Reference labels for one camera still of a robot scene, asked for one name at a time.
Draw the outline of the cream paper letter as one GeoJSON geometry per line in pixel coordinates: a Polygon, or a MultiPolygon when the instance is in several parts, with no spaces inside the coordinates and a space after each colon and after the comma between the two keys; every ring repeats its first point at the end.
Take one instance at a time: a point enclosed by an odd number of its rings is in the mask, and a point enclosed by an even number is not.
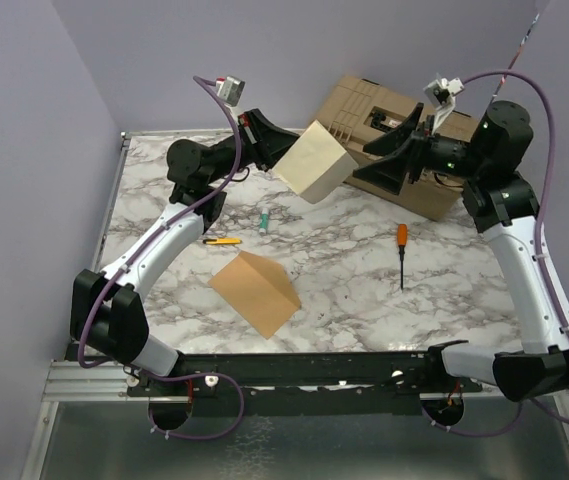
{"type": "Polygon", "coordinates": [[[309,204],[330,195],[358,168],[349,152],[317,120],[273,168],[290,190],[309,204]]]}

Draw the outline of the green white glue stick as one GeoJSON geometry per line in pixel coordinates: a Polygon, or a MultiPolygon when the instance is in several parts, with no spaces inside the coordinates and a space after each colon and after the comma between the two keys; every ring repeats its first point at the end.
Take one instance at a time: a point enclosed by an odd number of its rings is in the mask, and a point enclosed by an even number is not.
{"type": "Polygon", "coordinates": [[[268,233],[270,219],[270,210],[268,208],[263,208],[260,214],[260,221],[258,226],[258,233],[260,235],[266,235],[268,233]]]}

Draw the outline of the brown paper envelope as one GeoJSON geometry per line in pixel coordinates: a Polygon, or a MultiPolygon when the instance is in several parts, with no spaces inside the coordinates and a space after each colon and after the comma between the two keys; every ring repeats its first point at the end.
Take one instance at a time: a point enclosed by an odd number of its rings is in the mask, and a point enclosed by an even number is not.
{"type": "Polygon", "coordinates": [[[246,251],[241,251],[208,284],[265,339],[301,308],[284,267],[246,251]]]}

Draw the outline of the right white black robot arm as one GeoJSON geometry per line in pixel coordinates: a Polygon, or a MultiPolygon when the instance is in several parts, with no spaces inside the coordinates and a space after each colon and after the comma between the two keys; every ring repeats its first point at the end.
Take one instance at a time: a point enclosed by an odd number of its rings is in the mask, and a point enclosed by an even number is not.
{"type": "Polygon", "coordinates": [[[398,126],[364,145],[376,161],[356,178],[397,194],[425,170],[463,181],[463,205],[496,257],[520,324],[519,352],[453,343],[423,367],[425,383],[445,391],[459,377],[494,385],[513,402],[569,389],[569,301],[548,251],[541,207],[517,168],[533,130],[528,112],[492,103],[470,141],[436,132],[416,105],[398,126]]]}

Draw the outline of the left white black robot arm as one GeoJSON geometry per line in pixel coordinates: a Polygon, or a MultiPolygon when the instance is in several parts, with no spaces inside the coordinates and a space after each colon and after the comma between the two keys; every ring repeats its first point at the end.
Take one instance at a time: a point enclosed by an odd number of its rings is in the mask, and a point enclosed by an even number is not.
{"type": "Polygon", "coordinates": [[[118,260],[76,276],[72,338],[109,360],[150,372],[159,392],[178,392],[185,380],[180,354],[151,334],[143,301],[173,260],[220,216],[226,195],[213,184],[251,167],[271,170],[298,137],[252,109],[239,115],[232,136],[212,146],[174,141],[166,154],[173,190],[160,217],[118,260]]]}

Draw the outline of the tan plastic tool case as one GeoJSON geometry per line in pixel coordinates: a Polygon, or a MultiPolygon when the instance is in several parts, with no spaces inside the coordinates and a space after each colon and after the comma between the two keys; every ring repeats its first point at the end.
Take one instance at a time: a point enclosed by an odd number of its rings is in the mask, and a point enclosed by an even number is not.
{"type": "Polygon", "coordinates": [[[462,179],[448,171],[438,181],[427,169],[413,175],[408,150],[392,155],[408,137],[388,134],[413,116],[417,105],[372,81],[344,76],[315,119],[357,162],[359,171],[347,178],[348,184],[439,221],[460,197],[462,179]]]}

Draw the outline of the yellow utility knife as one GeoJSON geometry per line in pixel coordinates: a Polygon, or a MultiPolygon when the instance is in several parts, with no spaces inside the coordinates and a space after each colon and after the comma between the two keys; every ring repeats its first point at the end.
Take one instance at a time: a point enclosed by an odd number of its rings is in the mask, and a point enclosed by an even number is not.
{"type": "Polygon", "coordinates": [[[239,245],[242,240],[239,238],[206,238],[202,241],[205,245],[239,245]]]}

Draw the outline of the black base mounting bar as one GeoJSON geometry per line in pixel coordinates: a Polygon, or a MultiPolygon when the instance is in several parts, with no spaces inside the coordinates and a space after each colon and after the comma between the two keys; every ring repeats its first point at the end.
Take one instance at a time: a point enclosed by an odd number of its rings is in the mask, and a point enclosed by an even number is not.
{"type": "Polygon", "coordinates": [[[425,399],[452,391],[469,397],[484,391],[456,379],[435,359],[436,350],[356,353],[185,354],[177,376],[192,384],[143,378],[131,399],[148,401],[163,414],[195,418],[247,416],[417,415],[425,399]]]}

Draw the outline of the metal sheet front shelf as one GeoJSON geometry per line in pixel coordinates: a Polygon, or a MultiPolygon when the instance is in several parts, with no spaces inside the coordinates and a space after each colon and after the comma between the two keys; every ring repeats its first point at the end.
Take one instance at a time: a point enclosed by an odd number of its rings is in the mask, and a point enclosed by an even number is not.
{"type": "Polygon", "coordinates": [[[564,432],[537,410],[471,401],[468,438],[419,416],[250,417],[210,442],[152,430],[142,404],[65,404],[46,479],[569,479],[564,432]]]}

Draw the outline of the orange handled screwdriver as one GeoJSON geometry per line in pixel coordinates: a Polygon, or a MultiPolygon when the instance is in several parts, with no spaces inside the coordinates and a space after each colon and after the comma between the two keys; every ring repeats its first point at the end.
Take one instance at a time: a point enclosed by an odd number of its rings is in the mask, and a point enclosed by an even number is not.
{"type": "Polygon", "coordinates": [[[396,242],[400,261],[400,289],[404,289],[404,261],[405,249],[408,241],[408,227],[406,224],[399,224],[397,227],[396,242]]]}

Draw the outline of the aluminium table frame rail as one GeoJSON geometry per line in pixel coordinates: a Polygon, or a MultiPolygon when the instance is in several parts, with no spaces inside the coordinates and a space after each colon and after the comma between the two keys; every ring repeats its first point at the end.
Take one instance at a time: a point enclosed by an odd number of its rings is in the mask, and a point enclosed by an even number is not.
{"type": "MultiPolygon", "coordinates": [[[[97,261],[131,246],[158,214],[168,193],[164,154],[179,132],[128,135],[118,167],[97,261]]],[[[224,305],[204,281],[228,261],[206,260],[194,248],[164,275],[151,296],[152,329],[195,353],[292,353],[289,327],[262,338],[224,305]]],[[[92,370],[56,361],[45,384],[28,479],[267,479],[273,476],[282,422],[252,417],[234,432],[225,418],[189,426],[186,439],[157,432],[148,402],[129,398],[123,369],[92,370]]]]}

